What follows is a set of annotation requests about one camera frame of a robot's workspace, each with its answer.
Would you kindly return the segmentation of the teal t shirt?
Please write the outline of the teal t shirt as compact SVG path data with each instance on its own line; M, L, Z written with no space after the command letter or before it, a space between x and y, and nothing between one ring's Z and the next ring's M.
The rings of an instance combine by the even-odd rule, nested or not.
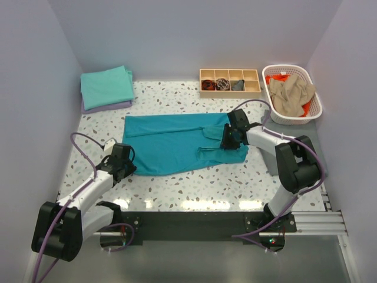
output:
M123 143L135 150L136 175L167 176L211 167L243 163L249 148L220 147L224 113L126 116Z

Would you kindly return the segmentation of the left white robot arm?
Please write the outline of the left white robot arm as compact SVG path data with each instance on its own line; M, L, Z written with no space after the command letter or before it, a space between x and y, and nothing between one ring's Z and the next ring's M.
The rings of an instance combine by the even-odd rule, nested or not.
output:
M135 151L114 140L107 142L104 151L105 157L82 185L61 200L40 207L32 251L70 262L89 236L102 228L116 231L121 227L120 206L99 198L135 172Z

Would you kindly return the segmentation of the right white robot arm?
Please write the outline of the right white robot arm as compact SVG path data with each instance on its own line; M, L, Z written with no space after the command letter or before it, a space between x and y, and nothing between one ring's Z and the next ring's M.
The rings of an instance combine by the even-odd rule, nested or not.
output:
M254 146L276 158L280 186L263 208L262 224L268 231L277 231L283 225L282 216L290 213L298 198L322 184L323 164L308 136L285 136L260 123L250 123L241 109L229 112L227 117L229 123L224 125L222 149Z

